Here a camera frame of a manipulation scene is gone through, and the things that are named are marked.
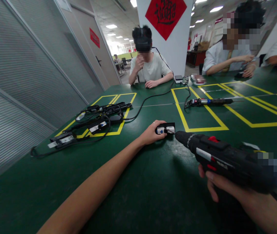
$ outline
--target ceiling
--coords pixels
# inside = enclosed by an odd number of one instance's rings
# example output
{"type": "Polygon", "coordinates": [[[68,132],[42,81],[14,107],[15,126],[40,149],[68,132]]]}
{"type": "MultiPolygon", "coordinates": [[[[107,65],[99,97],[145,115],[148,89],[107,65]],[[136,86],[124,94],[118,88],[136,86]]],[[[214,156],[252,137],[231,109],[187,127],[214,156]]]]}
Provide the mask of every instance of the ceiling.
{"type": "MultiPolygon", "coordinates": [[[[124,38],[132,39],[132,30],[139,25],[137,7],[134,8],[130,3],[130,0],[91,0],[94,12],[97,15],[97,20],[101,26],[104,36],[107,41],[114,41],[124,44],[124,38]],[[118,5],[117,1],[126,9],[125,11],[118,5]],[[106,25],[114,24],[117,28],[109,29],[106,25]],[[115,33],[115,36],[108,36],[109,33],[115,33]]],[[[235,8],[239,3],[246,0],[207,0],[206,2],[197,3],[195,5],[195,14],[191,17],[191,24],[195,25],[194,28],[190,28],[190,31],[207,24],[216,17],[222,15],[225,12],[229,12],[235,8]],[[214,7],[224,6],[217,12],[210,13],[214,7]]]]}

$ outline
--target black hair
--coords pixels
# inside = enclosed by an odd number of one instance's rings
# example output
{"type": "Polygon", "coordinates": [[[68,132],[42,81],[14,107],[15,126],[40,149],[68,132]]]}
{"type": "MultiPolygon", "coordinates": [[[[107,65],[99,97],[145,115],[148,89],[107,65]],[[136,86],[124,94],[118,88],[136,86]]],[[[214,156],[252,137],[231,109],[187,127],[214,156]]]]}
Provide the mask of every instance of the black hair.
{"type": "MultiPolygon", "coordinates": [[[[235,10],[235,18],[231,28],[238,29],[239,34],[249,34],[250,29],[259,29],[261,27],[265,11],[258,1],[247,0],[244,3],[240,3],[235,10]]],[[[226,39],[226,36],[226,34],[223,35],[218,42],[226,39]]]]}
{"type": "Polygon", "coordinates": [[[135,27],[133,29],[132,38],[134,40],[134,44],[136,44],[137,39],[142,37],[142,36],[145,36],[145,37],[151,39],[151,36],[152,36],[151,29],[147,25],[143,26],[143,35],[142,35],[142,29],[141,28],[135,27]]]}

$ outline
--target door handle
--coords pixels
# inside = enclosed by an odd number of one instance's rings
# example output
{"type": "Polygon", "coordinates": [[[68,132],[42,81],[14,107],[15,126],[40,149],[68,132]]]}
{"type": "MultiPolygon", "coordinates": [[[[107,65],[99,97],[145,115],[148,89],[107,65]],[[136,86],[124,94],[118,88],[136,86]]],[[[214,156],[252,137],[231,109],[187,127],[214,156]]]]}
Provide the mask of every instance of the door handle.
{"type": "Polygon", "coordinates": [[[99,63],[99,65],[102,66],[102,65],[100,64],[101,60],[98,60],[97,56],[95,56],[95,57],[96,57],[97,62],[99,63]]]}

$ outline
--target red drill button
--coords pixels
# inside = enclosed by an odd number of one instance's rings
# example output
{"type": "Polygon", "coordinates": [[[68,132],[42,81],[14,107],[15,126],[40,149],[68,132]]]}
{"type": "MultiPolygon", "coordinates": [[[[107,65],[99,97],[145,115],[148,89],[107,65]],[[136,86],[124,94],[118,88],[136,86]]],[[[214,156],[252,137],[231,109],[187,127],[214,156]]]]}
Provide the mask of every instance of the red drill button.
{"type": "Polygon", "coordinates": [[[208,140],[218,143],[219,141],[216,139],[215,136],[211,136],[208,138],[208,140]]]}
{"type": "Polygon", "coordinates": [[[215,167],[213,167],[213,166],[211,166],[210,164],[208,164],[208,168],[210,168],[211,170],[216,171],[216,168],[215,168],[215,167]]]}

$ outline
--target green workbench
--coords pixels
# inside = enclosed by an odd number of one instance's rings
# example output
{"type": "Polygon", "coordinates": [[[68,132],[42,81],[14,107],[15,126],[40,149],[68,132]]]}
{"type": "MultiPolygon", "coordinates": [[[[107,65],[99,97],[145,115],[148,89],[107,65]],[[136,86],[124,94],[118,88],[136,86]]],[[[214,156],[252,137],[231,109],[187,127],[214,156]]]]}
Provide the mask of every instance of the green workbench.
{"type": "MultiPolygon", "coordinates": [[[[191,85],[191,98],[241,95],[246,98],[237,100],[243,102],[184,111],[188,91],[173,84],[173,92],[147,100],[134,121],[112,126],[112,133],[99,142],[74,145],[40,159],[26,155],[0,176],[0,233],[37,232],[88,176],[156,119],[175,122],[177,131],[216,136],[235,147],[242,141],[255,144],[277,158],[277,71],[258,68],[254,77],[244,82],[235,80],[235,74],[208,77],[203,87],[191,85]]],[[[133,108],[127,112],[130,118],[146,97],[164,93],[170,85],[153,89],[145,89],[144,84],[112,86],[95,101],[104,105],[133,100],[133,108]]],[[[75,124],[73,120],[49,138],[75,124]]],[[[88,135],[84,130],[81,136],[88,135]]],[[[37,147],[39,153],[50,151],[49,138],[37,147]]],[[[172,136],[144,147],[82,233],[217,233],[216,204],[197,167],[190,151],[172,136]]]]}

